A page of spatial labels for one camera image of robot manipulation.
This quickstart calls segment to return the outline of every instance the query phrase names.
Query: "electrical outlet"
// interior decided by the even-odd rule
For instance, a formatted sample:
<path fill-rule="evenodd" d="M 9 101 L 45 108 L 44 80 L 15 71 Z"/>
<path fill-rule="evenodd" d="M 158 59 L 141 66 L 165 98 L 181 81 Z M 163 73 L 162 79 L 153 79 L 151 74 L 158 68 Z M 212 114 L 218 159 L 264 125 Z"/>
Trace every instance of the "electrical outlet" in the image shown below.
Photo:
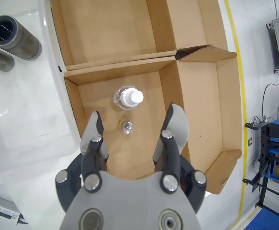
<path fill-rule="evenodd" d="M 248 140 L 248 146 L 250 146 L 250 145 L 252 145 L 253 144 L 253 142 L 252 142 L 252 137 Z"/>

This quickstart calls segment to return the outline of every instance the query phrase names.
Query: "cardboard box flap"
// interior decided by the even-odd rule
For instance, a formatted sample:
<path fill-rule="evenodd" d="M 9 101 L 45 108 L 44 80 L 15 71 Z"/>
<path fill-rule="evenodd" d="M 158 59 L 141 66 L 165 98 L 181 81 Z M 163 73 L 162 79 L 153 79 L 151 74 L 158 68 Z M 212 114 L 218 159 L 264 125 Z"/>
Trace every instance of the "cardboard box flap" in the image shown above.
<path fill-rule="evenodd" d="M 213 45 L 202 45 L 179 49 L 175 59 L 185 62 L 218 62 L 223 59 L 236 57 L 236 53 L 217 48 Z"/>
<path fill-rule="evenodd" d="M 219 194 L 230 177 L 241 150 L 222 151 L 211 166 L 206 170 L 207 191 Z"/>

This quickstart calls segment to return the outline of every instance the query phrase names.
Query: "white bottle cap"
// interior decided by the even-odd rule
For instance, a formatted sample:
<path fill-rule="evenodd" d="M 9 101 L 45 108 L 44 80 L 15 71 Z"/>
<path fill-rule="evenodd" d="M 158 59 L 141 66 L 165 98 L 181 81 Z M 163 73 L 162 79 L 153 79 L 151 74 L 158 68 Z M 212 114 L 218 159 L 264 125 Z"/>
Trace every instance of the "white bottle cap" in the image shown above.
<path fill-rule="evenodd" d="M 120 100 L 125 106 L 135 107 L 143 101 L 143 93 L 135 88 L 129 88 L 123 91 Z"/>

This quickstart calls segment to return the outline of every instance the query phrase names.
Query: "open cardboard tray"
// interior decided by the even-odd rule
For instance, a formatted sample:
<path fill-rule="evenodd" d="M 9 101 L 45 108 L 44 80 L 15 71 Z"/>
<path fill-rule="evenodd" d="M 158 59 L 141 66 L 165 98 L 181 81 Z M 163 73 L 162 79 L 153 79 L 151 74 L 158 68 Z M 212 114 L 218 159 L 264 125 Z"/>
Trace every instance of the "open cardboard tray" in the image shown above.
<path fill-rule="evenodd" d="M 82 136 L 93 111 L 102 117 L 108 171 L 137 179 L 154 171 L 152 155 L 170 102 L 190 126 L 182 154 L 218 194 L 242 148 L 236 53 L 227 50 L 217 0 L 51 0 L 67 70 L 65 82 Z M 124 85 L 141 90 L 132 111 L 115 106 Z M 125 134 L 119 122 L 134 124 Z"/>
<path fill-rule="evenodd" d="M 241 114 L 235 109 L 240 101 L 236 53 L 192 47 L 175 57 L 68 71 L 65 81 L 80 135 L 91 113 L 100 112 L 111 174 L 137 179 L 154 171 L 152 155 L 165 110 L 174 102 L 185 110 L 190 125 L 183 156 L 206 174 L 209 192 L 221 192 L 241 156 L 241 127 L 233 122 Z M 145 96 L 132 111 L 112 102 L 123 85 L 133 85 Z M 122 119 L 133 122 L 131 134 L 122 131 Z"/>

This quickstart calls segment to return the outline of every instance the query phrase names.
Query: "black cable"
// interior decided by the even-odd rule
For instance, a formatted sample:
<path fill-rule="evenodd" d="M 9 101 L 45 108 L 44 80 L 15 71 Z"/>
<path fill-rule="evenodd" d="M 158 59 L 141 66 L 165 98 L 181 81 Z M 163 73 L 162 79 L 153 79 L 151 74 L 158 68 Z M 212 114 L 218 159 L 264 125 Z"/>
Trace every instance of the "black cable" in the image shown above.
<path fill-rule="evenodd" d="M 275 85 L 275 84 L 273 84 L 273 83 L 269 83 L 269 84 L 265 87 L 265 89 L 264 89 L 264 92 L 263 92 L 263 101 L 264 101 L 264 94 L 265 94 L 266 88 L 267 88 L 269 85 L 279 86 L 279 84 L 278 84 L 278 85 Z"/>

